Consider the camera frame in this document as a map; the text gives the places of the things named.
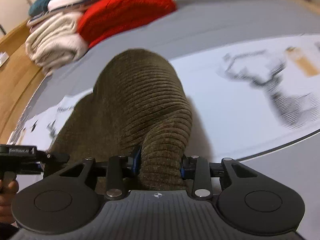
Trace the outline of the left hand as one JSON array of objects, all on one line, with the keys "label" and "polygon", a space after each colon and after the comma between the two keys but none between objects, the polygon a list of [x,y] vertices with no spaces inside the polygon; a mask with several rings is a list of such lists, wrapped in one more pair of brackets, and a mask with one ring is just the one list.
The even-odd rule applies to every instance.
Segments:
[{"label": "left hand", "polygon": [[1,180],[0,221],[3,224],[13,224],[15,219],[11,212],[11,204],[19,189],[18,182],[13,180],[7,186]]}]

